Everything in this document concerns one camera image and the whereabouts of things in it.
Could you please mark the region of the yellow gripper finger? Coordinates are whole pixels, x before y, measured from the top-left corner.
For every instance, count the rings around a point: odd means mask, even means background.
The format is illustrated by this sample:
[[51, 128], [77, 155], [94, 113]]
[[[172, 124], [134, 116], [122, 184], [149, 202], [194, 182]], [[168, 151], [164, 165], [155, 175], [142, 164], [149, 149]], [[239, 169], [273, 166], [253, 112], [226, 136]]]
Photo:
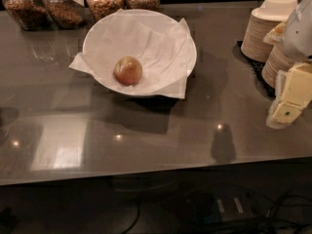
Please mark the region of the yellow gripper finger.
[[296, 63], [288, 71], [280, 70], [275, 96], [266, 125], [272, 129], [283, 129], [291, 125], [312, 101], [312, 64]]
[[263, 38], [263, 42], [269, 45], [282, 44], [284, 40], [284, 30], [286, 23], [280, 22], [274, 28], [272, 28]]

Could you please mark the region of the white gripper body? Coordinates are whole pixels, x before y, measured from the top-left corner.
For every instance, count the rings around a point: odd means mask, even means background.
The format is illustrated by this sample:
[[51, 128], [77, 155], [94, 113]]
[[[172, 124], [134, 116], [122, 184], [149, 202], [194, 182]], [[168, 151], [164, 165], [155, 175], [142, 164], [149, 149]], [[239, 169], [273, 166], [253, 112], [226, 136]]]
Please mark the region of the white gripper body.
[[301, 62], [312, 61], [312, 0], [301, 0], [284, 29], [283, 53]]

